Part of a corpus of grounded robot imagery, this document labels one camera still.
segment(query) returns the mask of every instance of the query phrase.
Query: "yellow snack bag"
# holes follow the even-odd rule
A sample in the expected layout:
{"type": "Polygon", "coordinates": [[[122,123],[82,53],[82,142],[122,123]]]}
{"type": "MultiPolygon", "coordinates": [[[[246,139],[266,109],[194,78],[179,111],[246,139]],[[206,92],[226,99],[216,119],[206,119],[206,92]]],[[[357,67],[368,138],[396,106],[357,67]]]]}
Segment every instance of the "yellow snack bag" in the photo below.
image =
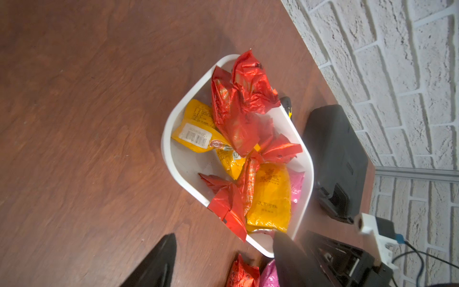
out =
{"type": "Polygon", "coordinates": [[[247,224],[287,232],[290,222],[290,178],[285,164],[263,163],[255,178],[247,224]]]}
{"type": "Polygon", "coordinates": [[[214,148],[232,150],[216,130],[211,107],[194,99],[186,106],[182,123],[171,137],[194,152],[208,152],[214,148]]]}
{"type": "Polygon", "coordinates": [[[229,174],[234,180],[236,180],[241,174],[242,167],[244,166],[246,159],[242,158],[234,150],[226,151],[217,149],[215,151],[217,152],[217,156],[220,159],[226,173],[229,174]]]}

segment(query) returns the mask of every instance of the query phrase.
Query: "barcode label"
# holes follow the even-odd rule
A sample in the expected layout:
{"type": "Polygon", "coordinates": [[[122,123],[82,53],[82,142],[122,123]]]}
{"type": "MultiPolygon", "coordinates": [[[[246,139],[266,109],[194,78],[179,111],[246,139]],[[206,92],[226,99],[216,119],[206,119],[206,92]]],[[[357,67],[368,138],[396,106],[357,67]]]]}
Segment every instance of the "barcode label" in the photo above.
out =
{"type": "Polygon", "coordinates": [[[233,160],[240,160],[242,157],[236,152],[233,152],[233,160]]]}
{"type": "Polygon", "coordinates": [[[207,149],[209,147],[209,141],[212,138],[212,133],[205,129],[198,128],[195,125],[186,123],[179,138],[195,146],[207,149]]]}

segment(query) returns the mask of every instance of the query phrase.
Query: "black object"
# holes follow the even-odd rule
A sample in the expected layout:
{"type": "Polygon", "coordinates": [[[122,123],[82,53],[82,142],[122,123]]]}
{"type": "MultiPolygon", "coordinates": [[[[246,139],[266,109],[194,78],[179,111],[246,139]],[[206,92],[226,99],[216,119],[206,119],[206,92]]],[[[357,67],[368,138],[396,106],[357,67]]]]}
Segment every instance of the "black object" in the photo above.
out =
{"type": "Polygon", "coordinates": [[[284,107],[285,112],[287,113],[288,117],[291,119],[291,100],[289,97],[284,96],[279,99],[280,104],[284,107]]]}
{"type": "Polygon", "coordinates": [[[360,248],[308,231],[304,252],[284,233],[274,236],[274,258],[280,287],[387,287],[393,275],[387,265],[360,248]]]}
{"type": "Polygon", "coordinates": [[[379,235],[382,235],[387,238],[395,239],[395,227],[394,223],[388,219],[375,216],[376,226],[378,227],[379,235]]]}
{"type": "Polygon", "coordinates": [[[175,234],[163,236],[120,287],[170,287],[176,253],[175,234]]]}
{"type": "Polygon", "coordinates": [[[314,164],[314,195],[328,215],[354,223],[359,214],[368,158],[340,105],[319,107],[302,137],[314,164]]]}

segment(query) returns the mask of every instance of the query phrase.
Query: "black case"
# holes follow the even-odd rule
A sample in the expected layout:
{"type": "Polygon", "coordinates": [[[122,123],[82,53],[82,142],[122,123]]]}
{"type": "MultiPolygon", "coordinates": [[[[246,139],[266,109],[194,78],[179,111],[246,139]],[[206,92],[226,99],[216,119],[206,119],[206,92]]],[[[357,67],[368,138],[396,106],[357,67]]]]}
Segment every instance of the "black case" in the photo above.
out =
{"type": "Polygon", "coordinates": [[[368,157],[340,105],[317,108],[302,137],[314,164],[314,196],[330,217],[359,214],[368,157]]]}

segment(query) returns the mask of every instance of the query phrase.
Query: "red plastic wrapper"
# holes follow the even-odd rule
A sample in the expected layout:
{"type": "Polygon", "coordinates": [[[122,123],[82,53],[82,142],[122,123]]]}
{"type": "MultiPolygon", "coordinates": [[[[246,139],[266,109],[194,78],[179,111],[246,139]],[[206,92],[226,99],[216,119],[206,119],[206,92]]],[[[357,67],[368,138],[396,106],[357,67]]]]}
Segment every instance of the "red plastic wrapper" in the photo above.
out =
{"type": "Polygon", "coordinates": [[[242,93],[242,109],[247,113],[266,114],[279,107],[276,90],[271,89],[266,72],[252,50],[240,55],[233,66],[232,80],[242,93]]]}
{"type": "Polygon", "coordinates": [[[239,254],[231,267],[226,287],[258,287],[259,284],[260,270],[245,264],[239,254]]]}
{"type": "Polygon", "coordinates": [[[245,242],[246,219],[239,188],[234,183],[216,175],[199,174],[199,176],[215,193],[207,208],[212,210],[234,234],[245,242]]]}
{"type": "Polygon", "coordinates": [[[253,192],[255,186],[255,176],[257,171],[260,169],[260,163],[263,162],[260,154],[253,151],[244,166],[242,167],[241,174],[237,179],[237,186],[241,191],[242,203],[244,205],[244,215],[247,214],[253,201],[253,192]]]}
{"type": "Polygon", "coordinates": [[[231,74],[215,67],[212,75],[212,109],[215,125],[243,158],[258,143],[258,117],[243,111],[240,92],[231,74]]]}
{"type": "Polygon", "coordinates": [[[300,144],[291,143],[285,135],[277,135],[273,119],[260,122],[260,154],[267,163],[289,163],[297,153],[303,152],[300,144]]]}

